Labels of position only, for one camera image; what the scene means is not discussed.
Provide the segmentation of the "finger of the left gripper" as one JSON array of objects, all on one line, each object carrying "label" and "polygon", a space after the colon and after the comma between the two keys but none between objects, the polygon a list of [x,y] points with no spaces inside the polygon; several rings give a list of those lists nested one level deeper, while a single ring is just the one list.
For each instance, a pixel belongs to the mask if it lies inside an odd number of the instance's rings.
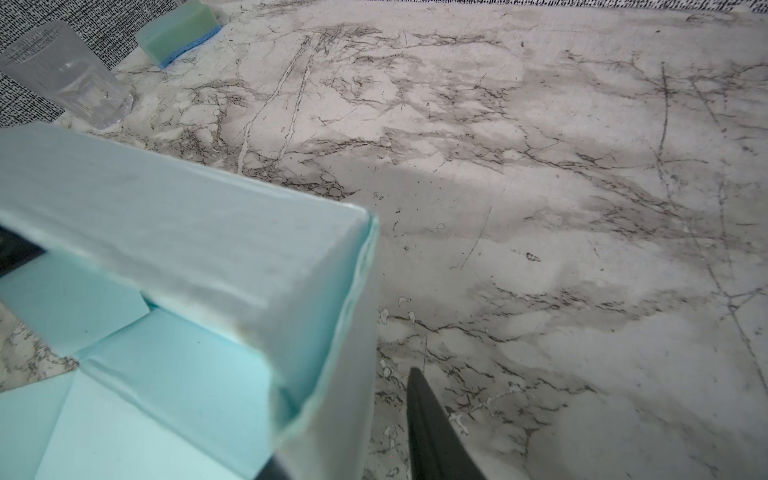
[{"label": "finger of the left gripper", "polygon": [[0,228],[0,241],[0,277],[21,268],[46,253],[38,245],[4,227]]}]

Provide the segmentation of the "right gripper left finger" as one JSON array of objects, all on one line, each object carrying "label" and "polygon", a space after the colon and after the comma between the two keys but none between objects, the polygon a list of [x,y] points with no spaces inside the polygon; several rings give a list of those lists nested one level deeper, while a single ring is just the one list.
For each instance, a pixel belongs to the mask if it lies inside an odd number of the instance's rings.
[{"label": "right gripper left finger", "polygon": [[263,466],[255,480],[290,480],[290,476],[276,457],[271,457]]}]

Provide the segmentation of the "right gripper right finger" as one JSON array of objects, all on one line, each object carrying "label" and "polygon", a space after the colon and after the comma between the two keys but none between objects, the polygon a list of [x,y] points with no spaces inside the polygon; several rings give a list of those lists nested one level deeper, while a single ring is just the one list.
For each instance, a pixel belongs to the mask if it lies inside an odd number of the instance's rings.
[{"label": "right gripper right finger", "polygon": [[407,383],[407,426],[412,479],[485,479],[416,367]]}]

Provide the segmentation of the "light blue paper box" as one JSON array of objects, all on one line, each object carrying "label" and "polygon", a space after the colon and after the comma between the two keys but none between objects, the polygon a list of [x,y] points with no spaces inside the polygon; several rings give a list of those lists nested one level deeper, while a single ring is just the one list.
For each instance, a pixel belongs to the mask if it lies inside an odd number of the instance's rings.
[{"label": "light blue paper box", "polygon": [[74,371],[1,396],[5,479],[359,479],[379,222],[35,123],[1,134],[1,301]]}]

